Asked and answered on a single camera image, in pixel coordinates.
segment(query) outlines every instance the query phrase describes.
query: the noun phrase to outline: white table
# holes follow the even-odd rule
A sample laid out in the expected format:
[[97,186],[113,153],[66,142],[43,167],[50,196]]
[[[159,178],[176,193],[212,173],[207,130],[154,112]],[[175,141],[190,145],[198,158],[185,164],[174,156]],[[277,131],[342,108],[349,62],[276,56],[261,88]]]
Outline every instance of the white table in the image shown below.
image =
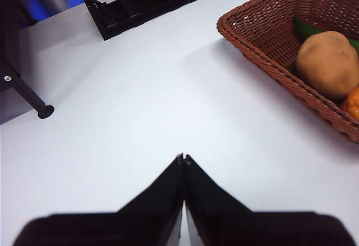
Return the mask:
[[1,126],[2,245],[35,217],[118,210],[180,152],[250,209],[327,213],[359,243],[359,145],[217,32],[245,1],[198,0],[106,42],[84,4],[24,30],[24,80],[55,112]]

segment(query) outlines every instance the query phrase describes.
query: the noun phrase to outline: wicker basket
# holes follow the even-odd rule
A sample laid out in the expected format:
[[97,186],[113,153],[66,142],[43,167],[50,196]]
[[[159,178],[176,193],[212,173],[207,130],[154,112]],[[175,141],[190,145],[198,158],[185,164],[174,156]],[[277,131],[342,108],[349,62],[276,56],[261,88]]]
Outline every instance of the wicker basket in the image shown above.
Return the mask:
[[359,39],[359,0],[251,0],[223,15],[218,31],[252,63],[337,130],[359,143],[359,122],[295,75],[300,41],[293,16],[311,26]]

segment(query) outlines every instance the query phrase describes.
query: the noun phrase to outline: rubber foot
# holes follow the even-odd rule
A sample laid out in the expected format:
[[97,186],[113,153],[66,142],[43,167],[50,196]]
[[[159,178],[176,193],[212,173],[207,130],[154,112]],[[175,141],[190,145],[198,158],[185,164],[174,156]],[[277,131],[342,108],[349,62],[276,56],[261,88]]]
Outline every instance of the rubber foot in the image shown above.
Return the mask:
[[48,118],[51,114],[53,114],[54,110],[55,108],[53,106],[47,105],[44,112],[38,113],[38,117],[41,119]]

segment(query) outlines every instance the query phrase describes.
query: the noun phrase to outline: green vegetable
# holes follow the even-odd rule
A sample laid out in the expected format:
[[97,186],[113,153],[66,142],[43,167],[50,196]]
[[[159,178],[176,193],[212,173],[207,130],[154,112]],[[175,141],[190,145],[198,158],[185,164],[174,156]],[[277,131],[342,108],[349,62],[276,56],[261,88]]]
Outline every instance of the green vegetable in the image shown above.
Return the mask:
[[[297,16],[293,17],[294,31],[298,35],[298,37],[305,41],[311,35],[322,33],[323,31],[320,29],[316,29],[315,27],[309,26],[306,23],[302,22]],[[353,46],[357,53],[359,54],[359,40],[348,38],[349,43]]]

